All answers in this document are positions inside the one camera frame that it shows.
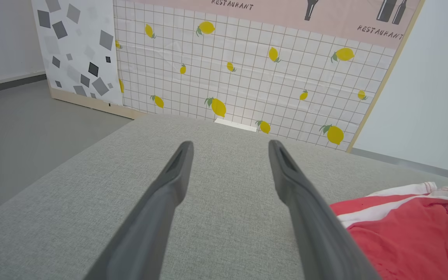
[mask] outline baseboard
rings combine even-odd
[[[139,112],[138,110],[133,110],[131,108],[127,108],[124,106],[115,105],[112,103],[108,103],[106,101],[95,99],[91,97],[86,97],[82,95],[75,94],[73,92],[68,92],[64,90],[55,89],[49,86],[49,91],[51,97],[54,99],[58,99],[61,101],[65,101],[68,103],[73,103],[76,105],[84,106],[87,108],[100,110],[106,113],[118,115],[121,117],[127,117],[129,119],[136,119],[141,117],[142,115],[146,115],[146,113]]]
[[[426,165],[423,163],[415,163],[414,161],[407,161],[405,159],[396,158],[393,156],[385,156],[384,154],[377,154],[372,151],[366,151],[356,148],[352,148],[352,151],[350,151],[350,153],[355,154],[357,156],[363,156],[365,158],[372,158],[377,161],[382,161],[384,163],[391,163],[393,165],[399,165],[413,170],[420,170],[432,174],[437,174],[443,177],[448,177],[448,170],[439,167],[434,167],[431,165]]]
[[[18,87],[25,84],[35,83],[46,79],[44,71],[31,73],[27,75],[12,77],[0,80],[0,90]]]

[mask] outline gray fabric surface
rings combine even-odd
[[[161,279],[303,278],[288,213],[274,190],[269,137],[210,122],[146,115],[0,206],[0,279],[80,279],[184,140],[194,142]],[[282,141],[328,203],[448,178]]]

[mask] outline lemon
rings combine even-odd
[[[343,140],[343,131],[336,126],[330,124],[329,126],[322,126],[320,130],[322,130],[322,134],[327,132],[327,139],[333,144],[340,145]]]
[[[163,108],[163,100],[160,97],[158,97],[156,95],[152,95],[152,96],[150,96],[150,98],[151,98],[151,100],[155,101],[155,104],[158,107]]]
[[[368,97],[366,96],[366,93],[364,91],[359,91],[359,94],[357,94],[357,97],[359,97],[359,99],[361,100],[366,100],[368,99]]]
[[[354,58],[354,56],[355,55],[354,55],[354,52],[352,51],[352,49],[349,49],[349,48],[339,49],[331,57],[331,62],[333,62],[333,60],[338,61],[338,59],[347,61],[347,60]]]
[[[278,55],[278,50],[271,47],[271,49],[269,50],[269,58],[273,61],[273,62],[280,62],[281,59],[279,59],[279,55]]]
[[[124,93],[124,83],[119,79],[119,84],[121,85],[121,92]]]
[[[227,63],[227,69],[231,72],[235,72],[236,68],[233,66],[233,64],[231,62]]]
[[[156,35],[153,34],[153,29],[151,29],[151,26],[146,25],[146,27],[144,27],[144,31],[146,32],[146,35],[148,35],[148,37],[150,37],[151,39],[155,39]]]
[[[207,98],[205,99],[205,103],[208,107],[212,105],[212,110],[217,116],[224,117],[226,114],[226,105],[224,105],[224,103],[222,103],[219,99],[213,97]]]
[[[269,134],[269,131],[271,131],[271,126],[269,126],[269,124],[265,121],[256,121],[255,123],[260,126],[260,130],[264,133]]]
[[[305,100],[308,95],[309,93],[307,92],[307,90],[304,90],[304,93],[300,94],[300,100]]]
[[[196,29],[196,35],[198,36],[198,34],[200,34],[200,35],[210,34],[214,31],[215,31],[214,25],[209,21],[204,21],[203,23],[198,25],[198,28]]]

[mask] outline red cloth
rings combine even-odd
[[[383,279],[448,279],[448,187],[394,189],[331,208]]]

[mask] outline white wall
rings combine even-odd
[[[448,1],[425,0],[354,148],[448,170]]]
[[[42,71],[30,0],[0,0],[0,80]]]

